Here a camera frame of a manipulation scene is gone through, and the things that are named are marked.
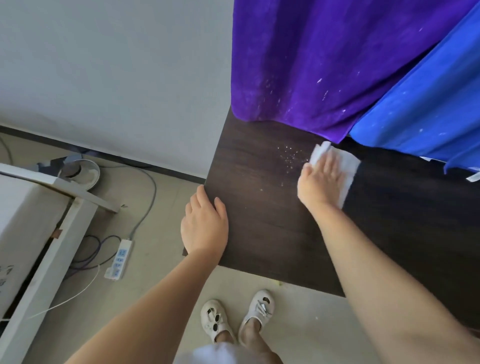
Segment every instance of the white sandal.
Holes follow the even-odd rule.
[[[210,336],[214,344],[216,343],[215,338],[217,335],[223,331],[228,331],[232,336],[234,343],[236,343],[233,330],[227,321],[225,308],[223,308],[219,301],[209,300],[205,303],[200,310],[200,320],[204,331]]]
[[[258,291],[253,296],[252,301],[250,302],[248,313],[246,314],[245,318],[243,319],[240,325],[239,334],[238,334],[240,344],[245,346],[245,343],[241,339],[240,333],[243,330],[248,320],[250,320],[253,317],[253,318],[256,318],[258,321],[260,321],[259,332],[262,332],[265,325],[272,318],[274,311],[275,311],[275,300],[273,299],[272,294],[267,290]]]

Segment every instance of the dark wooden table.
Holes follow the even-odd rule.
[[[229,112],[205,188],[227,205],[220,264],[343,295],[313,218],[297,198],[301,167],[324,139]],[[467,327],[480,329],[480,182],[464,170],[347,138],[362,162],[344,211]]]

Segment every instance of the right hand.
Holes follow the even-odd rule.
[[[188,254],[204,251],[218,264],[228,239],[228,218],[224,203],[216,197],[212,206],[203,185],[185,206],[180,233]]]
[[[312,211],[316,206],[337,206],[345,175],[339,170],[340,156],[332,149],[312,166],[305,163],[297,185],[300,201]]]

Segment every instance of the beige floor tile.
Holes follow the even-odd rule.
[[[15,164],[25,166],[68,155],[63,149],[4,136]],[[4,155],[0,150],[0,161]],[[100,165],[116,163],[96,159]],[[180,221],[185,204],[195,192],[195,183],[150,173],[158,191],[151,213],[134,238],[134,248],[122,280],[104,279],[108,264],[99,277],[79,297],[50,311],[24,360],[25,364],[60,364],[94,335],[113,316],[134,303],[182,260]],[[145,213],[153,186],[143,173],[132,168],[103,169],[99,184],[92,191],[124,205],[116,214],[99,211],[89,233],[99,237],[116,234],[128,237]],[[95,260],[112,255],[116,239],[105,242]],[[96,242],[85,239],[77,257],[85,257]],[[64,281],[54,299],[61,303],[81,291],[95,276],[96,269],[80,272]],[[209,344],[200,324],[199,310],[209,299],[219,299],[226,307],[236,331],[253,294],[262,288],[276,298],[276,313],[265,327],[264,338],[285,363],[378,363],[377,356],[344,298],[312,291],[217,267],[205,284],[185,329],[179,353]]]

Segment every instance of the grey wall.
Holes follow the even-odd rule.
[[[230,105],[233,0],[17,0],[0,123],[205,177]]]

